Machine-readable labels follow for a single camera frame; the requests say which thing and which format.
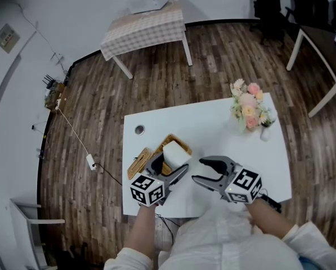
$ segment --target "flower bouquet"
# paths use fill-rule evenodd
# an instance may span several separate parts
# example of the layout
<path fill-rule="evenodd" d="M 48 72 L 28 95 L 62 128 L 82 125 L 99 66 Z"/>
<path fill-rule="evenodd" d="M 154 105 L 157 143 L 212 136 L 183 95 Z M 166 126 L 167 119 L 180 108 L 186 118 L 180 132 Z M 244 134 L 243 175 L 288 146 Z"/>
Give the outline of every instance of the flower bouquet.
<path fill-rule="evenodd" d="M 231 113 L 237 118 L 241 132 L 245 129 L 253 131 L 261 124 L 272 123 L 270 110 L 263 105 L 263 92 L 257 83 L 246 85 L 244 80 L 238 79 L 230 84 L 230 89 L 234 99 Z"/>

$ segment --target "black and white marker cube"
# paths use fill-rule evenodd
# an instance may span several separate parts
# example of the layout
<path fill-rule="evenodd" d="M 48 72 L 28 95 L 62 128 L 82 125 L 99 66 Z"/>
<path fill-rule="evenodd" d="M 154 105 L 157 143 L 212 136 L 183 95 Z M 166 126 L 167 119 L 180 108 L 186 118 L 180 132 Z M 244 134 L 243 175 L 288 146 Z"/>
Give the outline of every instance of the black and white marker cube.
<path fill-rule="evenodd" d="M 251 204 L 262 188 L 259 174 L 242 168 L 234 180 L 226 188 L 225 193 L 233 202 Z"/>
<path fill-rule="evenodd" d="M 134 176 L 130 190 L 133 199 L 148 207 L 165 197 L 162 181 L 140 173 Z"/>

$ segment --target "white vase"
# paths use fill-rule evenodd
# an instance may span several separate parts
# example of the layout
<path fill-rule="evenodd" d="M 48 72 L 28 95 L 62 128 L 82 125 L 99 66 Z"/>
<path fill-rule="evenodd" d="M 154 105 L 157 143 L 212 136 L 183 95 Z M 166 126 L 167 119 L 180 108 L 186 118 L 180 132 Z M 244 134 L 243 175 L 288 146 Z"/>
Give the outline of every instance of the white vase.
<path fill-rule="evenodd" d="M 262 127 L 262 133 L 260 134 L 260 139 L 264 142 L 267 142 L 270 139 L 269 127 Z"/>

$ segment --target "round metal hole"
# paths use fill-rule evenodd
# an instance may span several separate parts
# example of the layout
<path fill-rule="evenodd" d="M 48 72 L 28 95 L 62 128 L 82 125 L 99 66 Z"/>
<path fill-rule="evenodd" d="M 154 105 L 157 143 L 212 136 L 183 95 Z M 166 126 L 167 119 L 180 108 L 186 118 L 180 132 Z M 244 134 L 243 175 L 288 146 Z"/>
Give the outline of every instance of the round metal hole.
<path fill-rule="evenodd" d="M 138 125 L 137 127 L 135 127 L 135 134 L 143 135 L 144 132 L 145 132 L 145 127 L 143 125 Z"/>

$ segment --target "forearm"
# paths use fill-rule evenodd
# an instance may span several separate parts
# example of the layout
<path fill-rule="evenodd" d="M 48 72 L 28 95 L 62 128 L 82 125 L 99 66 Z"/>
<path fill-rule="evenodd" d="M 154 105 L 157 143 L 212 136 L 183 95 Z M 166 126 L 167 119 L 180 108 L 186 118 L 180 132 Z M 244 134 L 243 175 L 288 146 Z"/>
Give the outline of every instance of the forearm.
<path fill-rule="evenodd" d="M 155 205 L 149 208 L 141 206 L 124 247 L 139 251 L 152 259 L 155 252 L 154 237 Z"/>
<path fill-rule="evenodd" d="M 294 223 L 276 212 L 261 199 L 256 199 L 252 204 L 247 204 L 247 208 L 254 224 L 266 234 L 282 239 L 294 226 Z"/>

